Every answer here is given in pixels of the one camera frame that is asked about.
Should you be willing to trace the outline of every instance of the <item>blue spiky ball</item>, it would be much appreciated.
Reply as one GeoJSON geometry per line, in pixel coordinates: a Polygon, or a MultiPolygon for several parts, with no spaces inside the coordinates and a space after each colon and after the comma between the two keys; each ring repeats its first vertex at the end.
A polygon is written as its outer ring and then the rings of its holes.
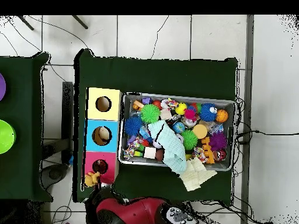
{"type": "Polygon", "coordinates": [[[140,117],[130,117],[126,120],[126,123],[124,124],[124,131],[129,136],[137,136],[141,126],[142,121],[140,117]]]}
{"type": "Polygon", "coordinates": [[[216,107],[216,106],[215,104],[212,103],[204,103],[201,105],[199,117],[205,122],[211,122],[216,119],[217,113],[212,113],[210,111],[211,107],[216,107]]]}

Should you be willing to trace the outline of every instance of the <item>metal tray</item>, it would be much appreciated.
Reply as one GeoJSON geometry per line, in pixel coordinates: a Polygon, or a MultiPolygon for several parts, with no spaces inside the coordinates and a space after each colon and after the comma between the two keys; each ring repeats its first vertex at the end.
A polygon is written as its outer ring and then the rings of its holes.
{"type": "Polygon", "coordinates": [[[233,164],[233,153],[234,153],[234,140],[235,140],[235,125],[237,120],[237,111],[236,104],[231,100],[214,100],[214,99],[203,99],[203,98],[194,98],[194,97],[182,97],[182,96],[169,96],[161,94],[148,94],[148,93],[125,93],[121,100],[121,123],[120,123],[120,138],[119,138],[119,161],[125,164],[134,164],[134,165],[147,165],[147,166],[162,166],[167,167],[154,159],[147,159],[143,157],[132,157],[130,160],[125,160],[123,157],[123,150],[127,148],[127,139],[128,135],[124,132],[124,120],[129,118],[129,115],[134,109],[132,108],[134,100],[140,100],[143,97],[149,96],[152,100],[163,100],[171,98],[177,102],[186,102],[186,103],[214,103],[216,108],[224,109],[228,113],[228,120],[223,123],[224,134],[228,138],[228,146],[226,148],[227,157],[222,162],[214,164],[205,164],[207,170],[216,170],[216,171],[229,171],[232,168],[233,164]]]}

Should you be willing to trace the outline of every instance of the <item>colored box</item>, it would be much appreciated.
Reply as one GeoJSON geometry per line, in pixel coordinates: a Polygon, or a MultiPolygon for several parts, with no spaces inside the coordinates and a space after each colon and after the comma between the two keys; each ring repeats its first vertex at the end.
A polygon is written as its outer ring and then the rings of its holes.
{"type": "Polygon", "coordinates": [[[116,89],[101,89],[97,87],[87,88],[88,90],[88,112],[90,120],[113,120],[118,121],[120,117],[121,92],[116,89]],[[96,102],[100,97],[107,97],[110,100],[108,111],[102,112],[96,108],[96,102]]]}
{"type": "Polygon", "coordinates": [[[117,153],[109,152],[86,152],[84,173],[95,172],[92,170],[92,164],[97,160],[104,160],[108,164],[106,173],[100,175],[100,181],[106,184],[112,184],[119,173],[119,161],[117,153]]]}
{"type": "Polygon", "coordinates": [[[119,122],[105,120],[87,120],[87,136],[86,136],[86,151],[94,152],[117,152],[119,139],[119,122]],[[93,131],[97,127],[106,127],[112,135],[110,141],[106,145],[98,145],[92,139],[93,131]]]}

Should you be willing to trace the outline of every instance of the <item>green tablecloth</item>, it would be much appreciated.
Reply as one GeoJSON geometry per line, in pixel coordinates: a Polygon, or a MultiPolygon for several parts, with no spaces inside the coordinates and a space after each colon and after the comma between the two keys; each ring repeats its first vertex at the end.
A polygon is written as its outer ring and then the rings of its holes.
{"type": "MultiPolygon", "coordinates": [[[[74,169],[74,200],[88,197],[92,188],[81,191],[86,87],[119,89],[159,95],[190,96],[209,99],[235,99],[237,60],[141,60],[97,58],[85,49],[75,58],[74,148],[78,149],[78,167],[74,169]]],[[[230,204],[231,171],[218,174],[201,188],[187,192],[181,179],[167,167],[120,164],[114,188],[127,198],[162,197],[169,200],[222,200],[230,204]]]]}
{"type": "Polygon", "coordinates": [[[51,201],[40,186],[41,68],[47,53],[31,58],[0,57],[6,95],[0,101],[0,119],[16,131],[13,147],[0,155],[0,198],[51,201]]]}

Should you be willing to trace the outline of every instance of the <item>pink box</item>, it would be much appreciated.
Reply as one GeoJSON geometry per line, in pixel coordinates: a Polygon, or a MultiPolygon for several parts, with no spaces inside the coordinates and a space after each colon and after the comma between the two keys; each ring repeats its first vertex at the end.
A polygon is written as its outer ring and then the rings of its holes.
{"type": "Polygon", "coordinates": [[[119,173],[119,163],[116,156],[116,152],[86,151],[84,173],[87,174],[88,172],[94,172],[92,170],[92,164],[97,160],[105,160],[108,164],[108,169],[106,173],[100,175],[100,181],[106,184],[113,184],[119,173]]]}

